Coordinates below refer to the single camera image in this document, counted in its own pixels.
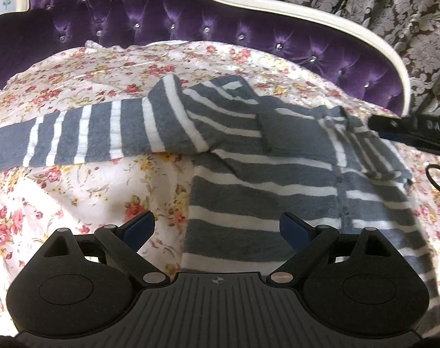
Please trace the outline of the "grey white striped cardigan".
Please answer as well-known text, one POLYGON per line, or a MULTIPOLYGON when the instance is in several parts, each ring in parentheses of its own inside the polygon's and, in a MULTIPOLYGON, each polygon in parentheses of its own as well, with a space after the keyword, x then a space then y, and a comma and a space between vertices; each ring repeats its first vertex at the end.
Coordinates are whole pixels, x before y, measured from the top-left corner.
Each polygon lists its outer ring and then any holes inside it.
POLYGON ((379 229, 425 281, 420 333, 440 325, 438 287, 406 188, 410 169, 389 141, 341 107, 259 96, 237 76, 185 88, 164 76, 143 98, 87 105, 0 128, 0 172, 190 156, 182 266, 269 273, 291 256, 278 232, 289 211, 343 233, 379 229))

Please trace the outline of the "floral bed sheet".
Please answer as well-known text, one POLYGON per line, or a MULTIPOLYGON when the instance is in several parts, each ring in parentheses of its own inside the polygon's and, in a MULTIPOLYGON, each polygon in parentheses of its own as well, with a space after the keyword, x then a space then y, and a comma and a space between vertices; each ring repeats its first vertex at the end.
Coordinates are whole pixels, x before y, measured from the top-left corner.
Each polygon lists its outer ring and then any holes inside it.
MULTIPOLYGON (((88 42, 14 76, 0 90, 0 125, 142 97, 171 72, 188 86, 238 74, 261 95, 305 107, 341 105, 359 118, 380 111, 319 75, 258 50, 183 41, 106 49, 88 42)), ((14 331, 4 309, 9 283, 55 228, 91 233, 102 223, 118 224, 151 210, 157 217, 155 236, 142 254, 175 274, 183 262, 192 174, 191 161, 172 154, 0 174, 0 335, 14 331)))

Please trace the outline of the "purple tufted sofa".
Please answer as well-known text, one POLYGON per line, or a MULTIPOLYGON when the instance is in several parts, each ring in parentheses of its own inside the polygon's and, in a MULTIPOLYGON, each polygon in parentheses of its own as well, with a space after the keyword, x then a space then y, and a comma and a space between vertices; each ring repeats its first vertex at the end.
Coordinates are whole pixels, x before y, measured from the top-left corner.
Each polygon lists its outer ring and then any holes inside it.
POLYGON ((276 0, 16 0, 0 15, 0 88, 36 62, 88 40, 127 47, 168 40, 239 45, 287 59, 349 96, 405 115, 408 72, 396 51, 336 15, 276 0))

